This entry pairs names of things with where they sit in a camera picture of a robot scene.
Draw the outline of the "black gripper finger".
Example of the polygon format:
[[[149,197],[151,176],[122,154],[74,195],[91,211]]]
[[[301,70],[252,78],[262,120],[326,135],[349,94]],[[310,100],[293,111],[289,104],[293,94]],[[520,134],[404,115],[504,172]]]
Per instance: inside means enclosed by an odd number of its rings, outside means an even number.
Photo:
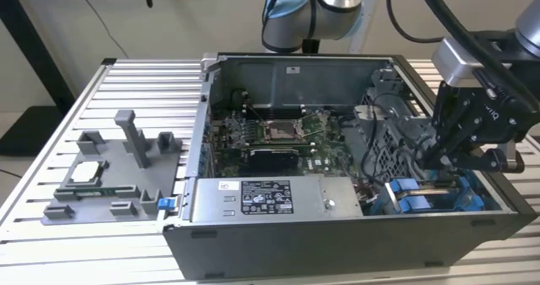
[[[439,169],[443,156],[449,156],[460,146],[464,137],[459,136],[461,121],[471,108],[468,93],[441,81],[432,115],[432,126],[436,130],[436,143],[423,155],[423,168]]]
[[[495,173],[522,173],[526,169],[522,154],[516,150],[516,142],[497,144],[496,148],[487,149],[480,155],[453,152],[445,157],[459,169]]]

